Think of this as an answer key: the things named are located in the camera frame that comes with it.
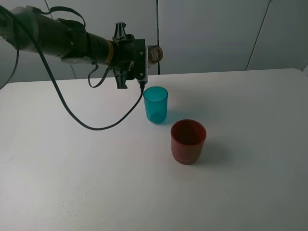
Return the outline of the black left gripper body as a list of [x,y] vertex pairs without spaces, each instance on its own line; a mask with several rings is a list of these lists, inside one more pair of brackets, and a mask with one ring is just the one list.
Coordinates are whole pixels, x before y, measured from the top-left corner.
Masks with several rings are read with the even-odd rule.
[[134,71],[134,61],[137,51],[137,45],[135,40],[137,39],[134,38],[132,34],[127,34],[127,38],[123,40],[113,39],[115,48],[113,67],[128,69],[126,81],[136,79]]

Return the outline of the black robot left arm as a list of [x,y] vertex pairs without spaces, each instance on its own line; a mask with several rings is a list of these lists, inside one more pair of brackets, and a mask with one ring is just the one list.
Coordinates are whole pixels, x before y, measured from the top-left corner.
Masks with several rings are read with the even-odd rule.
[[51,19],[52,12],[79,15],[68,7],[52,7],[48,12],[26,6],[11,11],[0,10],[0,35],[15,49],[58,57],[67,64],[100,64],[108,66],[118,89],[126,89],[126,81],[147,83],[148,58],[144,39],[125,32],[126,24],[116,23],[111,40],[86,31],[86,24],[74,20]]

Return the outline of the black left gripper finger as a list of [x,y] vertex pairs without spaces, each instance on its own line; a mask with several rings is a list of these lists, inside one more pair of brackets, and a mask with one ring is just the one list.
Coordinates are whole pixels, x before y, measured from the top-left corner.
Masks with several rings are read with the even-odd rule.
[[115,24],[115,33],[113,36],[113,39],[116,40],[123,40],[127,38],[126,32],[125,32],[125,27],[126,24],[124,22],[119,22]]
[[116,85],[118,89],[127,89],[126,77],[128,74],[127,68],[113,67],[113,73],[116,80]]

